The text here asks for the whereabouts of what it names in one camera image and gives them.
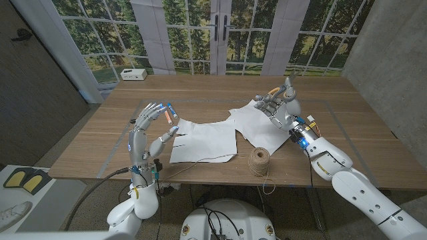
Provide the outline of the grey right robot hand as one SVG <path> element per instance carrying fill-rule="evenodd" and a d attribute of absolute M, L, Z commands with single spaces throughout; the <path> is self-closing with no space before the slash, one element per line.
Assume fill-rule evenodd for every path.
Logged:
<path fill-rule="evenodd" d="M 290 136 L 292 142 L 302 149 L 320 136 L 301 117 L 301 106 L 292 82 L 295 75 L 286 77 L 285 82 L 265 95 L 256 95 L 254 107 L 264 113 L 281 131 Z"/>

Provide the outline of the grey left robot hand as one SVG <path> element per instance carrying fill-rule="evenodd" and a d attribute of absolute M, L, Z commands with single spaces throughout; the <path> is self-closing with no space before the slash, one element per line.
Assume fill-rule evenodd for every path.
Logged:
<path fill-rule="evenodd" d="M 173 126 L 168 132 L 158 137 L 151 143 L 148 150 L 147 135 L 145 131 L 149 128 L 152 121 L 156 120 L 159 115 L 167 110 L 162 103 L 150 103 L 135 120 L 133 129 L 129 132 L 128 151 L 129 157 L 136 170 L 132 171 L 131 178 L 134 187 L 147 187 L 152 184 L 151 168 L 148 167 L 148 159 L 157 157 L 164 150 L 166 142 L 169 141 L 179 129 Z"/>

